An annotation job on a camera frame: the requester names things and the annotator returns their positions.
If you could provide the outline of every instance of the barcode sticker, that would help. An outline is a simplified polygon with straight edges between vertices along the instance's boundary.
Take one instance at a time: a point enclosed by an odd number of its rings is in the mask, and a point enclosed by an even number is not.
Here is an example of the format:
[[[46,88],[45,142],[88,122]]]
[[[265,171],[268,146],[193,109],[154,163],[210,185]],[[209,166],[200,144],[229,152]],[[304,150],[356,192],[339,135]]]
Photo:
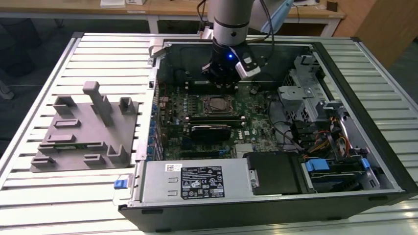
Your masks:
[[[165,164],[165,171],[181,171],[182,164]]]

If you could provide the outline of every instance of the wooden desk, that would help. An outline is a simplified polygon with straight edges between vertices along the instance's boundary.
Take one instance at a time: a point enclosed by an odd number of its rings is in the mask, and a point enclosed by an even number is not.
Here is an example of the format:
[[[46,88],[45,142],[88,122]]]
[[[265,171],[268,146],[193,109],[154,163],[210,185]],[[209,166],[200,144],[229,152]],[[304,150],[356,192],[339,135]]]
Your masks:
[[[144,5],[102,9],[100,0],[0,0],[0,16],[49,19],[146,20],[150,33],[157,33],[158,20],[197,21],[196,1],[148,0]],[[285,23],[324,24],[320,36],[329,37],[345,14],[319,9],[319,5],[292,8]]]
[[[359,37],[388,68],[418,35],[418,0],[337,0],[348,13],[337,37]]]

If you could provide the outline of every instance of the warning label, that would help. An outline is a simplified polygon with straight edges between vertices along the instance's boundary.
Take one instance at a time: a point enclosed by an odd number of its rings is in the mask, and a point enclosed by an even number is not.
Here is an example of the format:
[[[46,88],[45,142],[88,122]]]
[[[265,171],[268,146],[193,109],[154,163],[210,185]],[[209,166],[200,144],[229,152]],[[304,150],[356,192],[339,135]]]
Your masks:
[[[224,197],[221,167],[182,167],[180,196],[184,200]]]

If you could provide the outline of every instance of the circuit board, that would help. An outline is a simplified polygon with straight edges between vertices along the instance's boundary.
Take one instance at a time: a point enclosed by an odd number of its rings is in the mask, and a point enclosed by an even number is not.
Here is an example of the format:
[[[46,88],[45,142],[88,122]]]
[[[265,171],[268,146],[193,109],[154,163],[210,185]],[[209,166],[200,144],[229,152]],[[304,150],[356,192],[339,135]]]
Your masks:
[[[161,121],[166,133],[164,160],[182,160],[181,154],[186,152],[217,152],[218,158],[235,158],[233,147],[243,143],[251,144],[252,151],[277,151],[275,135],[265,115],[267,92],[249,95],[249,85],[239,84],[237,87],[233,95],[224,96],[189,95],[178,87],[161,88],[160,94],[164,94],[160,97]],[[182,149],[182,139],[189,138],[184,135],[184,118],[216,116],[220,109],[221,115],[244,116],[245,125],[232,128],[227,141],[193,144],[189,149]]]

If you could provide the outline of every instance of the aluminum slotted table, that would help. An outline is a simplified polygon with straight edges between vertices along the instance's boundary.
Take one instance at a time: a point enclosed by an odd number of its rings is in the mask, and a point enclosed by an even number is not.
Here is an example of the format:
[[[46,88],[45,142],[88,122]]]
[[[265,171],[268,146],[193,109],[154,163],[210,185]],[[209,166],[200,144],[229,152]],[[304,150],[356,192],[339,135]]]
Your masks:
[[[133,168],[30,173],[30,160],[54,115],[58,94],[88,102],[81,87],[100,83],[109,101],[129,96],[146,112],[152,102],[148,82],[156,69],[148,64],[149,46],[164,38],[197,39],[196,35],[74,34],[44,88],[0,160],[0,230],[7,234],[141,234],[117,212],[128,189],[113,190],[113,181]],[[279,41],[323,43],[397,157],[418,181],[418,106],[360,42],[348,38],[279,37]],[[335,88],[327,80],[335,98]],[[133,150],[144,148],[146,121],[137,116]],[[347,220],[224,228],[176,234],[416,234],[416,198],[376,207]]]

